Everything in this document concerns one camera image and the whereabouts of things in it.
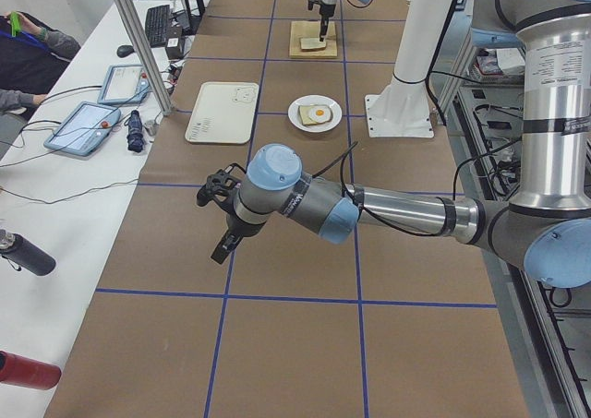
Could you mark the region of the bread slice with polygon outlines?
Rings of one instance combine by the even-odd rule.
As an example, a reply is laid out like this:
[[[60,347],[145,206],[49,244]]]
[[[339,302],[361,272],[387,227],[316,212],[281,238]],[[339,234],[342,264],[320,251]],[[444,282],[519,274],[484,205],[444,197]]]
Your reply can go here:
[[[300,49],[302,52],[322,51],[327,47],[327,42],[321,42],[319,38],[306,37],[300,39]]]
[[[298,112],[299,112],[299,116],[300,116],[301,123],[302,123],[303,126],[323,125],[323,124],[329,123],[331,121],[332,118],[329,121],[326,121],[326,122],[321,123],[321,124],[312,121],[308,117],[308,111],[313,106],[322,106],[322,107],[330,108],[329,106],[324,105],[324,104],[300,105],[298,107]]]

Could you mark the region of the white round plate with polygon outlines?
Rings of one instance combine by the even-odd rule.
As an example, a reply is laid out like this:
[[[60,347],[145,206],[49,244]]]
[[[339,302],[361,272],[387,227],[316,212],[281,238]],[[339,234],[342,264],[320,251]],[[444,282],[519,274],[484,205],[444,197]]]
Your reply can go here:
[[[292,125],[309,133],[322,133],[334,129],[343,117],[341,106],[332,98],[307,95],[294,100],[288,108]]]

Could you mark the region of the wooden cutting board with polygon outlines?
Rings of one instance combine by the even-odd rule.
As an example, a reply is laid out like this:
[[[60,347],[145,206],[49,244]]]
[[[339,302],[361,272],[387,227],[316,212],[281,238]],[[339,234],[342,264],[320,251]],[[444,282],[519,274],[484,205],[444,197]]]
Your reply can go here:
[[[293,59],[335,59],[338,55],[336,28],[329,23],[326,35],[320,39],[318,21],[292,21],[289,56]]]

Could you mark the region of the fried egg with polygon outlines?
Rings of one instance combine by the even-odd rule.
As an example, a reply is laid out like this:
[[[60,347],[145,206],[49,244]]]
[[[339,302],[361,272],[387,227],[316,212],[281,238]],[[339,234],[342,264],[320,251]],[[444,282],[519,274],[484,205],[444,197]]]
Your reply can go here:
[[[313,106],[308,111],[308,117],[316,123],[324,123],[332,118],[331,109],[322,106]]]

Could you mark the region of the cream bear tray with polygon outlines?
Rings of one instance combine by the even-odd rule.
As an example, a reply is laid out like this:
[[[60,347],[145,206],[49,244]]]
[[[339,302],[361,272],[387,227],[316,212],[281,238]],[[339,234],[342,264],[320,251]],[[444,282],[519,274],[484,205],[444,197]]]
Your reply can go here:
[[[235,145],[249,142],[258,96],[257,83],[203,83],[187,125],[185,140]]]

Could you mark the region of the folded dark umbrella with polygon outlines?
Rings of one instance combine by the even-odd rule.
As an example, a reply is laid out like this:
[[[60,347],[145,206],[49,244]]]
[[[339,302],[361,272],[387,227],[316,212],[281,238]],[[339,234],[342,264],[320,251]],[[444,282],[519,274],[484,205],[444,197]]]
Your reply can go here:
[[[143,124],[137,110],[131,112],[127,120],[127,129],[127,149],[135,153],[141,153],[144,149],[145,141],[143,137]]]

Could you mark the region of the small black box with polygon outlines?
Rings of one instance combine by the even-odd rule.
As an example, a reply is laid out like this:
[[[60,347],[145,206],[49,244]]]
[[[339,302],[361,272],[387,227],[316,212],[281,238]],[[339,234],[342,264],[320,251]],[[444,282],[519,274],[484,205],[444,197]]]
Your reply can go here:
[[[182,37],[169,38],[165,45],[165,52],[169,60],[182,59],[185,56],[185,39]]]

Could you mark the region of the black keyboard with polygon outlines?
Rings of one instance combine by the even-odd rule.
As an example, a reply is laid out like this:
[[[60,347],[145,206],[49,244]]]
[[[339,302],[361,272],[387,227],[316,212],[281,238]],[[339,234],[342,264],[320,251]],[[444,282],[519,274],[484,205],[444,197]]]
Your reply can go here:
[[[167,42],[171,9],[169,5],[150,7],[144,20],[144,31],[150,47],[161,47]]]

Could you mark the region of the near teach pendant tablet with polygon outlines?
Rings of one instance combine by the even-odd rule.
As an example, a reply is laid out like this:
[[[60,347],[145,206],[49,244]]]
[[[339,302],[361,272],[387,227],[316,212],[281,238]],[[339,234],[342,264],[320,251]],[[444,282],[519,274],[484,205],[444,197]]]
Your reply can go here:
[[[120,116],[116,107],[81,102],[43,145],[52,151],[87,157],[103,143]]]

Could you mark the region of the teach pendant tablet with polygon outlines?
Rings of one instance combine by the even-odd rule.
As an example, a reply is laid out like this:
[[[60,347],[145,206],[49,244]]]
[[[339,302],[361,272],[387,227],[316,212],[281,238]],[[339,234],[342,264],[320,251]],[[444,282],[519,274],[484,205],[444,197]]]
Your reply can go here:
[[[112,65],[107,69],[97,102],[113,106],[139,104],[150,90],[142,65]]]
[[[81,102],[43,145],[52,151],[87,157],[103,143],[120,116],[116,107]]]

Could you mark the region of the far teach pendant tablet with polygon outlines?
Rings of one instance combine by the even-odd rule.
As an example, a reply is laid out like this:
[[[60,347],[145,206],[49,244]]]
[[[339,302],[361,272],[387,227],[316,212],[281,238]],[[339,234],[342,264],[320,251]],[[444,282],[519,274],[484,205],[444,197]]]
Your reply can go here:
[[[139,104],[150,90],[142,65],[112,65],[107,69],[97,102],[113,106]]]

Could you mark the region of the black computer mouse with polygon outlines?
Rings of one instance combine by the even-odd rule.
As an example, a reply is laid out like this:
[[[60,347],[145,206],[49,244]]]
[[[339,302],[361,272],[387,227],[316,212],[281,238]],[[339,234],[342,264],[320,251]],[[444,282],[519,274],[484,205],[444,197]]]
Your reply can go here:
[[[128,45],[128,44],[124,44],[124,45],[120,45],[117,49],[116,49],[116,55],[119,58],[125,58],[130,56],[131,54],[133,54],[135,52],[134,48],[132,45]]]

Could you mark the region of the black bottle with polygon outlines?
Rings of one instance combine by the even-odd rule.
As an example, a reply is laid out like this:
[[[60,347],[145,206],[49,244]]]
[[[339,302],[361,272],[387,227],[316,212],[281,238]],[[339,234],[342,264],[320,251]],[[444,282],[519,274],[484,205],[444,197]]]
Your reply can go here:
[[[42,251],[18,233],[1,230],[1,257],[15,263],[18,268],[24,268],[36,276],[51,273],[56,262],[53,257]]]

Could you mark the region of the red bottle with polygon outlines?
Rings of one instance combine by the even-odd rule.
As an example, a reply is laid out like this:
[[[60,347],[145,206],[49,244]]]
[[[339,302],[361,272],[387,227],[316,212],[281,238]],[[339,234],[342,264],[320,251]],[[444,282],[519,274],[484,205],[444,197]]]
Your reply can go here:
[[[48,390],[58,384],[61,375],[57,365],[1,351],[1,382],[4,384]]]

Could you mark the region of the seated person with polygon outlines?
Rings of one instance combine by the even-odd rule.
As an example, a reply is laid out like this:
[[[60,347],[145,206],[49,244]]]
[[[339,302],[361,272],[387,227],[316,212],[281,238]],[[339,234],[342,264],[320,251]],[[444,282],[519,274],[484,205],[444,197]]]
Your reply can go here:
[[[14,33],[1,16],[1,112],[29,120],[80,50],[78,41],[26,12]]]

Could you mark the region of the green handheld tool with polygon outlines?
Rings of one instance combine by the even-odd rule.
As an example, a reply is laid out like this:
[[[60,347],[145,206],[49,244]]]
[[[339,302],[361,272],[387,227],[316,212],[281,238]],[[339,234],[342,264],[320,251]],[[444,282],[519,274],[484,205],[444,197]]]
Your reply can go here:
[[[10,35],[12,38],[16,38],[22,32],[19,12],[18,11],[10,12],[8,14],[8,22],[10,25]]]

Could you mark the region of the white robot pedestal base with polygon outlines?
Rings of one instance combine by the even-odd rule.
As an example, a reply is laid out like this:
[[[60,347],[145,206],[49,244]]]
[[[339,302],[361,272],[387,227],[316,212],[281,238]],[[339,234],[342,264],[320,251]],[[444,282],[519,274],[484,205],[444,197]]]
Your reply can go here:
[[[392,80],[365,97],[371,137],[432,138],[426,80],[456,0],[411,0]]]

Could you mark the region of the aluminium frame post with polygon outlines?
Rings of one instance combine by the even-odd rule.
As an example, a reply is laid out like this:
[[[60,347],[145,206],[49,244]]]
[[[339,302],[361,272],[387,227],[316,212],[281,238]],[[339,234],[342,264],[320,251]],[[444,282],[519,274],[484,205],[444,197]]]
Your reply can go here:
[[[137,9],[133,0],[114,0],[120,18],[126,29],[127,35],[139,56],[148,77],[151,90],[162,111],[163,116],[167,116],[173,110],[170,96],[163,84],[162,75],[157,66],[155,57],[152,53],[150,44],[145,35],[145,31],[140,23]]]

